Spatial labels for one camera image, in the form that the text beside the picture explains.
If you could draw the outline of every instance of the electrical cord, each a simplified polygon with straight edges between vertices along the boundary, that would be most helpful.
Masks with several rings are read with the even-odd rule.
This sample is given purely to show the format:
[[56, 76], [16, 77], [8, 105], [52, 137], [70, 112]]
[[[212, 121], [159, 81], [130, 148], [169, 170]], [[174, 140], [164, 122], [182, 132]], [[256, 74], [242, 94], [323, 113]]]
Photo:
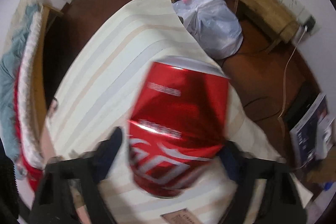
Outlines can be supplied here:
[[282, 137], [283, 137], [283, 138], [285, 137], [285, 124], [284, 124], [284, 122], [283, 122], [281, 116], [282, 116], [282, 114], [284, 113], [285, 108], [286, 108], [286, 99], [287, 99], [287, 95], [286, 95], [286, 72], [287, 72], [287, 67], [288, 67], [289, 61], [291, 61], [291, 59], [292, 59], [292, 57], [293, 57], [293, 55], [294, 55], [294, 53], [295, 53], [295, 51], [296, 51], [297, 46], [298, 46], [299, 43], [301, 42], [301, 40], [302, 40], [303, 36], [305, 35], [305, 33], [307, 32], [307, 30], [308, 30], [308, 27], [307, 27], [307, 25], [305, 25], [304, 30], [303, 30], [303, 32], [302, 32], [302, 35], [300, 36], [298, 42], [296, 43], [295, 48], [294, 48], [294, 50], [293, 50], [291, 56], [289, 57], [289, 59], [288, 59], [288, 61], [287, 61], [287, 64], [286, 64], [286, 66], [285, 66], [285, 69], [284, 69], [284, 71], [283, 71], [283, 82], [282, 82], [282, 83], [283, 83], [283, 85], [282, 85], [282, 94], [283, 94], [283, 98], [282, 98], [282, 109], [281, 109], [281, 113], [280, 113], [279, 116], [278, 116], [278, 121], [279, 121], [280, 126], [281, 126], [281, 131], [282, 131]]
[[[283, 28], [283, 30], [280, 32], [279, 35], [281, 35], [281, 33], [286, 29], [286, 27], [287, 27], [290, 23], [288, 23], [288, 24]], [[299, 38], [299, 40], [298, 40], [298, 42], [297, 42], [297, 44], [296, 44], [296, 46], [295, 46], [295, 48], [294, 48], [292, 54], [290, 55], [290, 57], [289, 57], [289, 59], [288, 59], [288, 61], [287, 61], [287, 64], [286, 64], [286, 66], [285, 66], [284, 72], [283, 72], [283, 103], [282, 103], [282, 107], [281, 107], [281, 109], [278, 110], [276, 113], [274, 113], [274, 114], [272, 114], [272, 115], [269, 115], [269, 116], [267, 116], [267, 117], [264, 117], [264, 118], [261, 118], [261, 119], [258, 119], [258, 120], [254, 120], [254, 121], [253, 121], [253, 122], [260, 122], [260, 121], [266, 120], [266, 119], [268, 119], [268, 118], [274, 117], [274, 116], [276, 116], [277, 114], [279, 114], [279, 112], [280, 112], [280, 114], [279, 114], [279, 116], [278, 116], [278, 121], [279, 121], [280, 126], [281, 126], [281, 131], [282, 131], [282, 137], [283, 137], [283, 138], [285, 137], [285, 125], [284, 125], [284, 122], [283, 122], [281, 116], [282, 116], [282, 114], [284, 113], [284, 111], [285, 111], [285, 107], [286, 107], [286, 97], [287, 97], [287, 95], [286, 95], [286, 72], [287, 72], [287, 67], [288, 67], [289, 62], [290, 62], [290, 60], [292, 59], [292, 57], [293, 57], [293, 55], [294, 55], [294, 53], [295, 53], [295, 51], [296, 51], [297, 46], [299, 45], [300, 41], [302, 40], [302, 38], [303, 38], [303, 36], [304, 36], [304, 34], [305, 34], [306, 32], [307, 32], [307, 26], [305, 26], [304, 31], [303, 31], [302, 35], [300, 36], [300, 38]], [[249, 106], [250, 104], [252, 104], [252, 103], [254, 103], [254, 102], [258, 101], [258, 100], [267, 99], [267, 98], [271, 98], [271, 97], [270, 97], [270, 96], [262, 96], [262, 97], [256, 98], [256, 99], [254, 99], [254, 100], [248, 102], [246, 105], [244, 105], [243, 108]]]
[[[272, 97], [270, 97], [270, 96], [261, 96], [261, 97], [259, 97], [259, 98], [256, 98], [256, 99], [254, 99], [254, 100], [248, 102], [246, 105], [243, 106], [243, 108], [248, 107], [250, 104], [252, 104], [252, 103], [254, 103], [254, 102], [258, 101], [258, 100], [263, 100], [263, 99], [272, 99]], [[268, 119], [268, 118], [272, 118], [272, 117], [274, 117], [275, 115], [277, 115], [280, 111], [281, 111], [281, 109], [278, 110], [276, 113], [274, 113], [274, 114], [272, 114], [272, 115], [269, 115], [269, 116], [267, 116], [267, 117], [264, 117], [264, 118], [261, 118], [261, 119], [257, 119], [257, 120], [253, 120], [253, 122], [260, 122], [260, 121], [266, 120], [266, 119]]]
[[267, 47], [265, 47], [265, 48], [263, 48], [263, 49], [261, 49], [261, 50], [258, 50], [258, 51], [256, 51], [256, 52], [237, 52], [236, 54], [231, 55], [231, 56], [229, 56], [228, 58], [230, 58], [230, 57], [232, 57], [232, 56], [236, 56], [236, 55], [245, 55], [245, 54], [247, 54], [247, 55], [254, 55], [254, 54], [258, 54], [258, 53], [260, 53], [260, 52], [266, 51], [270, 46], [271, 46], [271, 44], [270, 44], [270, 45], [267, 45]]

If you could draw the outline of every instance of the book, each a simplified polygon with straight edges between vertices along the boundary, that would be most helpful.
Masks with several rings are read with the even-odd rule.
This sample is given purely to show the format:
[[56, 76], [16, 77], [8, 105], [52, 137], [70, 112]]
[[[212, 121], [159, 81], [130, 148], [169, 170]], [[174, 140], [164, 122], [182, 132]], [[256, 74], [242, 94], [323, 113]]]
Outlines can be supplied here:
[[332, 136], [332, 122], [335, 117], [328, 114], [324, 119], [317, 125], [316, 131], [316, 151], [315, 158], [317, 160], [323, 160], [327, 157], [329, 150], [333, 146], [331, 141]]
[[327, 114], [326, 95], [320, 93], [305, 115], [290, 131], [297, 167], [315, 158], [317, 126]]

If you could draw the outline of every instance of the striped sheet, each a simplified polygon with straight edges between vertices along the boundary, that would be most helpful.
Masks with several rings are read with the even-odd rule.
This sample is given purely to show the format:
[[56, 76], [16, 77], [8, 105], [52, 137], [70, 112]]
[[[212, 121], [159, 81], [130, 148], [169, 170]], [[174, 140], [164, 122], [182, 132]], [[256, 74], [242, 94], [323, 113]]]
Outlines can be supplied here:
[[[56, 153], [69, 159], [71, 152], [92, 150], [115, 126], [128, 133], [127, 118], [143, 77], [153, 60], [166, 55], [216, 65], [185, 30], [170, 0], [133, 0], [108, 19], [78, 55], [56, 93], [59, 106], [47, 123]], [[245, 116], [232, 87], [229, 93], [228, 138], [259, 158], [275, 159], [278, 154]], [[181, 196], [154, 198], [133, 183], [125, 141], [99, 187], [116, 221], [129, 224], [165, 223], [161, 214], [182, 208], [203, 223], [217, 223], [236, 190], [215, 159]], [[246, 223], [253, 222], [257, 209], [249, 210]]]

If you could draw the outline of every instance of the white plastic bag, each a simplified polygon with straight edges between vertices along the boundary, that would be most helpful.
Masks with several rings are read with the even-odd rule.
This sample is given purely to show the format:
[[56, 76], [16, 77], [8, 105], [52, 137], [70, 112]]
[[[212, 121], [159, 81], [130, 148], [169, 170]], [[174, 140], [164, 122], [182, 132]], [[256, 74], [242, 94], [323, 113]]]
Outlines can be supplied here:
[[215, 60], [233, 55], [243, 34], [237, 17], [224, 0], [182, 0], [173, 4], [183, 25], [202, 49]]

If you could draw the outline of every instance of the red can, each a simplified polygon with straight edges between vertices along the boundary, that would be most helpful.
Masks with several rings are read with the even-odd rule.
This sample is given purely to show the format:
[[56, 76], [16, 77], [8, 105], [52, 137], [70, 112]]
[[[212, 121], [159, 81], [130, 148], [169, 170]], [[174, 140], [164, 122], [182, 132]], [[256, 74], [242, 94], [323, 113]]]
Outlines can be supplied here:
[[172, 198], [190, 187], [223, 146], [228, 78], [208, 63], [168, 56], [154, 62], [129, 120], [136, 184]]

